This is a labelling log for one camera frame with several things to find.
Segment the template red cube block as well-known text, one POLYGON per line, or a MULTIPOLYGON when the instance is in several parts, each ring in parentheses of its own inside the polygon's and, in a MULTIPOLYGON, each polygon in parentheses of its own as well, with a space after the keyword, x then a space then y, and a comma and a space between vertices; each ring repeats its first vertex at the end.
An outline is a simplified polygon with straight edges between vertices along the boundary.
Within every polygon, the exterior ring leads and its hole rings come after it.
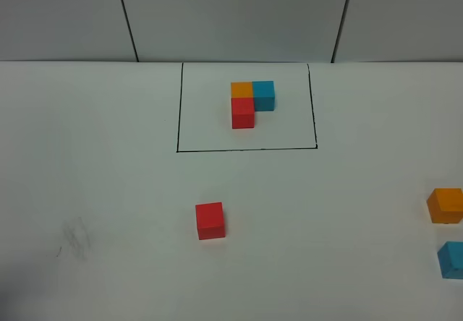
POLYGON ((231 124, 233 129, 252 129, 255 126, 253 98, 231 99, 231 124))

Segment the template orange cube block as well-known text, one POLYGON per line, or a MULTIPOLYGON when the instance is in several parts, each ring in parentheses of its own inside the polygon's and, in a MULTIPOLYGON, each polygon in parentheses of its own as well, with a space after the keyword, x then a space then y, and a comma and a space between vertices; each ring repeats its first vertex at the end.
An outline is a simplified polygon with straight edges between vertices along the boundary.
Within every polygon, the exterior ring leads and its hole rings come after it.
POLYGON ((232 98, 252 98, 253 87, 252 82, 232 82, 231 83, 232 98))

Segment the template blue cube block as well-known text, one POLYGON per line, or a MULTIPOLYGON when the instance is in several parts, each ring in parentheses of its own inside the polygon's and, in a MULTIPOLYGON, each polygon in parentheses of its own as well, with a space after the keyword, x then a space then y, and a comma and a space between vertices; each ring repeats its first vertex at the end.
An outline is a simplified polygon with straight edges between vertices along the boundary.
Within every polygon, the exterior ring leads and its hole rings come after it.
POLYGON ((252 82, 255 111, 274 111, 275 110, 275 89, 273 81, 252 82))

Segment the loose blue cube block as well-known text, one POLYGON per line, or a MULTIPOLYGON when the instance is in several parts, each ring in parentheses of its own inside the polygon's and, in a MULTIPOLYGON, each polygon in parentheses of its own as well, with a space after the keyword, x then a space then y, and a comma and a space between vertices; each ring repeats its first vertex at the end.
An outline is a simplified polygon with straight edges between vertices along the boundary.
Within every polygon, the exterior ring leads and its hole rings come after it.
POLYGON ((447 241, 438 250, 442 278, 463 279, 463 242, 447 241))

